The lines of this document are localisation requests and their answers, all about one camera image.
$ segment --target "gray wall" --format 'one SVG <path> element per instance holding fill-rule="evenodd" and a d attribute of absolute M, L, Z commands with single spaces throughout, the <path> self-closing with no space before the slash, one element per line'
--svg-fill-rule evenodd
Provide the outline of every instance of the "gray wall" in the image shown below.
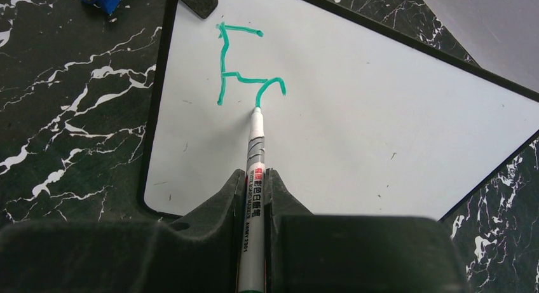
<path fill-rule="evenodd" d="M 539 0 L 424 0 L 483 68 L 539 92 Z"/>

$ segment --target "green marker line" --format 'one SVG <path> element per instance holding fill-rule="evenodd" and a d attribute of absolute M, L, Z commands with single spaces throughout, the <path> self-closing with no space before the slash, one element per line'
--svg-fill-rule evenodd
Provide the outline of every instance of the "green marker line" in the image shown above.
<path fill-rule="evenodd" d="M 233 25 L 226 25 L 224 22 L 221 24 L 217 24 L 215 28 L 219 29 L 219 39 L 222 38 L 224 43 L 221 50 L 221 91 L 219 92 L 219 99 L 217 100 L 217 105 L 221 106 L 222 101 L 224 99 L 224 94 L 226 92 L 226 78 L 227 77 L 236 77 L 236 79 L 241 83 L 263 83 L 262 87 L 258 90 L 256 94 L 256 100 L 255 100 L 255 106 L 260 107 L 260 100 L 262 98 L 262 94 L 266 91 L 266 89 L 272 85 L 273 83 L 279 82 L 279 85 L 281 86 L 281 92 L 283 96 L 286 95 L 286 86 L 284 83 L 284 80 L 282 78 L 276 77 L 273 79 L 259 79 L 259 78 L 245 78 L 243 77 L 239 72 L 227 72 L 226 71 L 226 65 L 225 65 L 225 57 L 226 52 L 228 51 L 228 48 L 230 47 L 230 40 L 228 39 L 228 34 L 226 33 L 227 30 L 229 31 L 243 31 L 247 32 L 249 34 L 256 34 L 259 37 L 263 37 L 264 33 L 258 29 L 243 27 L 243 26 L 233 26 Z"/>

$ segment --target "whiteboard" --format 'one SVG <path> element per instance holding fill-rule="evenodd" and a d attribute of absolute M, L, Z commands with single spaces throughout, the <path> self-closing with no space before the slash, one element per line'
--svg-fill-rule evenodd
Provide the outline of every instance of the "whiteboard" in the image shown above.
<path fill-rule="evenodd" d="M 178 5 L 144 201 L 185 215 L 244 169 L 260 84 L 266 166 L 316 214 L 439 219 L 539 128 L 526 97 L 302 0 Z"/>

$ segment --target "black marble surface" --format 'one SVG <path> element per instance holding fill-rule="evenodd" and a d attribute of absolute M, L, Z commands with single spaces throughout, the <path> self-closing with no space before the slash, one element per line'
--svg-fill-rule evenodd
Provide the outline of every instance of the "black marble surface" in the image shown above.
<path fill-rule="evenodd" d="M 474 63 L 422 0 L 328 1 Z M 135 194 L 164 5 L 0 0 L 0 226 L 161 219 Z M 474 291 L 538 290 L 536 144 L 443 221 Z"/>

